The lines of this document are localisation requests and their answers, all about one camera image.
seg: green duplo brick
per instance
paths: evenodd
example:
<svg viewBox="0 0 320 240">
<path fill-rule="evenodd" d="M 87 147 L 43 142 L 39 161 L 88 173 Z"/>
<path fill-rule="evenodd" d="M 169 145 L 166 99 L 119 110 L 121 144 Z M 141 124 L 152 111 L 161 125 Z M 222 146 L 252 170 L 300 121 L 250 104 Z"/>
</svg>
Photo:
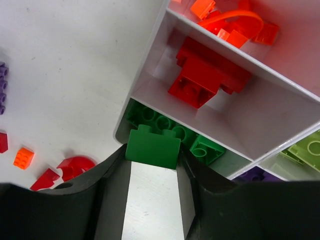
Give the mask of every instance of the green duplo brick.
<svg viewBox="0 0 320 240">
<path fill-rule="evenodd" d="M 223 146 L 199 135 L 194 141 L 190 151 L 202 163 L 210 165 L 214 160 L 221 157 L 226 149 Z"/>
<path fill-rule="evenodd" d="M 152 128 L 139 125 L 137 130 L 131 130 L 125 159 L 153 165 L 157 167 L 176 169 L 181 140 L 176 133 L 163 130 L 162 134 L 152 133 Z"/>
<path fill-rule="evenodd" d="M 152 132 L 155 134 L 161 134 L 163 130 L 171 130 L 176 124 L 170 118 L 163 116 L 137 101 L 133 103 L 126 115 L 126 119 L 136 128 L 139 125 L 152 127 Z"/>
<path fill-rule="evenodd" d="M 305 162 L 302 161 L 300 158 L 296 157 L 294 154 L 292 154 L 291 152 L 288 151 L 288 148 L 281 151 L 280 152 L 280 155 L 285 157 L 286 159 L 289 159 L 297 164 L 300 164 L 300 165 L 304 165 Z"/>
<path fill-rule="evenodd" d="M 320 130 L 298 141 L 288 151 L 320 172 Z"/>
</svg>

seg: red lego brick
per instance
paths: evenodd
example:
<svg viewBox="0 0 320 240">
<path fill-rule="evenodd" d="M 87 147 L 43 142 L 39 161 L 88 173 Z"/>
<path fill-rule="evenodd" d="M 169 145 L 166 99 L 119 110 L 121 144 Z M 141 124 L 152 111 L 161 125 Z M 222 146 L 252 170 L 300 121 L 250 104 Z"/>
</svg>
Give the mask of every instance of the red lego brick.
<svg viewBox="0 0 320 240">
<path fill-rule="evenodd" d="M 214 79 L 217 74 L 214 67 L 200 58 L 188 57 L 168 92 L 198 109 L 217 94 L 220 86 Z"/>
<path fill-rule="evenodd" d="M 86 156 L 74 156 L 63 160 L 57 169 L 62 170 L 62 180 L 69 181 L 85 171 L 93 168 L 96 163 Z"/>
<path fill-rule="evenodd" d="M 218 79 L 218 81 L 221 82 L 221 87 L 223 86 L 222 89 L 229 94 L 232 92 L 240 93 L 252 77 L 249 71 L 195 41 L 191 37 L 187 37 L 176 56 L 177 64 L 180 67 L 184 67 L 187 59 L 190 57 L 200 58 L 215 68 L 216 77 L 212 77 L 211 79 Z"/>
<path fill-rule="evenodd" d="M 48 168 L 38 180 L 30 187 L 32 191 L 38 191 L 40 189 L 51 188 L 55 183 L 54 181 L 58 180 L 60 176 Z"/>
<path fill-rule="evenodd" d="M 6 133 L 0 132 L 0 154 L 8 150 L 8 136 Z"/>
<path fill-rule="evenodd" d="M 34 152 L 23 147 L 17 152 L 13 165 L 22 170 L 26 170 L 30 166 L 34 155 Z"/>
</svg>

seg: white table surface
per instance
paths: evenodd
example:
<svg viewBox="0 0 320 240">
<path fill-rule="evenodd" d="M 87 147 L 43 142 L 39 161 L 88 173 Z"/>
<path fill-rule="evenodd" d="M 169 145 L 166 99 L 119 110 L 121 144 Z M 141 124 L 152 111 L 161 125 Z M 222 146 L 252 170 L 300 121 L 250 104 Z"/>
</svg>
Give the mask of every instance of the white table surface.
<svg viewBox="0 0 320 240">
<path fill-rule="evenodd" d="M 101 162 L 119 147 L 113 131 L 161 4 L 0 2 L 0 61 L 10 71 L 0 116 L 9 150 L 0 154 L 0 182 L 29 188 L 66 157 Z M 13 165 L 22 146 L 35 152 L 27 170 Z M 122 239 L 183 239 L 174 171 L 132 163 Z"/>
</svg>

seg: red curved lego piece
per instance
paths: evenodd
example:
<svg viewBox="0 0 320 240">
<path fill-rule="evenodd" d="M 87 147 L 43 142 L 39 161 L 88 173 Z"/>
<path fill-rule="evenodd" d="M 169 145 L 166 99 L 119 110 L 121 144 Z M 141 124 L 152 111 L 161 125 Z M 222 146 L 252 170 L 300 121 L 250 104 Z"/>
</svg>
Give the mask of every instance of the red curved lego piece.
<svg viewBox="0 0 320 240">
<path fill-rule="evenodd" d="M 38 191 L 39 189 L 48 189 L 51 188 L 55 183 L 54 181 L 58 180 L 60 176 L 48 168 L 38 180 L 30 187 L 33 191 Z"/>
<path fill-rule="evenodd" d="M 62 180 L 67 182 L 95 165 L 96 163 L 86 156 L 74 156 L 63 160 L 56 168 L 62 170 Z"/>
</svg>

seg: orange lego brick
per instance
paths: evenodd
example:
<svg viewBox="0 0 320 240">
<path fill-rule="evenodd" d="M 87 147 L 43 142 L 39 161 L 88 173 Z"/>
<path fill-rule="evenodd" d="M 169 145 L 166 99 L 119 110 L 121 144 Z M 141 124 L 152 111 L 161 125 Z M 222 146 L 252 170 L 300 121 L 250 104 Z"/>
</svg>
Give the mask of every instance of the orange lego brick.
<svg viewBox="0 0 320 240">
<path fill-rule="evenodd" d="M 209 16 L 207 17 L 207 19 L 210 19 L 210 18 L 214 18 L 218 15 L 220 15 L 221 12 L 216 10 L 216 11 L 213 11 L 209 14 Z M 219 31 L 221 29 L 223 29 L 224 27 L 226 27 L 228 25 L 228 23 L 226 22 L 225 19 L 222 19 L 222 20 L 219 20 L 219 21 L 215 21 L 211 24 L 209 24 L 208 26 L 205 27 L 205 29 L 207 29 L 208 31 L 210 31 L 211 33 L 217 35 L 219 33 Z"/>
<path fill-rule="evenodd" d="M 252 39 L 252 41 L 255 43 L 272 45 L 275 43 L 278 32 L 279 26 L 273 23 L 265 23 L 262 30 Z"/>
<path fill-rule="evenodd" d="M 13 165 L 25 170 L 30 166 L 30 163 L 34 155 L 35 155 L 34 152 L 29 151 L 28 149 L 25 149 L 23 147 L 17 152 Z"/>
<path fill-rule="evenodd" d="M 225 41 L 227 41 L 228 37 L 230 36 L 230 33 L 228 33 L 226 30 L 224 30 L 223 28 L 220 29 L 220 31 L 218 32 L 218 34 L 216 35 L 218 38 L 221 38 Z"/>
<path fill-rule="evenodd" d="M 249 39 L 236 30 L 232 30 L 226 41 L 236 48 L 241 48 Z"/>
<path fill-rule="evenodd" d="M 213 0 L 196 0 L 190 10 L 203 20 L 215 8 L 215 5 L 216 2 Z"/>
</svg>

